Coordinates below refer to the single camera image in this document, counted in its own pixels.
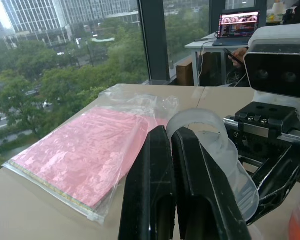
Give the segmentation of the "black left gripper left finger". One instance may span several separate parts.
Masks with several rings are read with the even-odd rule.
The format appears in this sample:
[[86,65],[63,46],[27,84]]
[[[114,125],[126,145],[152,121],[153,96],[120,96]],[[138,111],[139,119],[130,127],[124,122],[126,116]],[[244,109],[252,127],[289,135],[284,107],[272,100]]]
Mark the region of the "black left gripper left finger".
[[164,126],[147,134],[127,174],[118,239],[171,240],[176,214],[176,181]]

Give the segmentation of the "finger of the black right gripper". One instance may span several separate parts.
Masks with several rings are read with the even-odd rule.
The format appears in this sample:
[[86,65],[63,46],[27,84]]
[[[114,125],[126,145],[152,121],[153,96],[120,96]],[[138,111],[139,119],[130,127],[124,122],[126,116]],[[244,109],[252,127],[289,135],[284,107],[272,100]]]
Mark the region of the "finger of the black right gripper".
[[278,158],[270,158],[251,176],[259,194],[258,208],[249,226],[277,209],[300,182],[300,147],[290,146]]

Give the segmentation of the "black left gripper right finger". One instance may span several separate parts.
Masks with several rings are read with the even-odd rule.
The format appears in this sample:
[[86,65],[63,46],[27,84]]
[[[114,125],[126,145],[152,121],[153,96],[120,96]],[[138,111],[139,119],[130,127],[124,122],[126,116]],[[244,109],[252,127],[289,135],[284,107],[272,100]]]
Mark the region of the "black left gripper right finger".
[[195,133],[171,138],[176,206],[182,240],[250,240],[229,181]]

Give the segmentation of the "bystander hand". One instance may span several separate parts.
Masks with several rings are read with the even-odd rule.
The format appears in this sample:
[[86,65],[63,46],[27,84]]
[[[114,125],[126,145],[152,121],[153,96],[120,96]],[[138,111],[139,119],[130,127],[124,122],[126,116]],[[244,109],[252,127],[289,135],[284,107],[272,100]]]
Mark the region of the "bystander hand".
[[237,58],[237,59],[239,60],[239,62],[236,61],[234,58],[232,58],[230,55],[228,56],[228,59],[232,61],[233,66],[234,66],[235,68],[238,68],[238,69],[239,69],[239,68],[245,66],[245,65],[244,65],[244,63],[245,63],[244,57],[245,57],[245,55],[246,55],[248,49],[249,49],[248,47],[241,47],[241,48],[238,48],[237,50],[235,50],[235,51],[232,53],[232,55],[233,55],[235,58]]

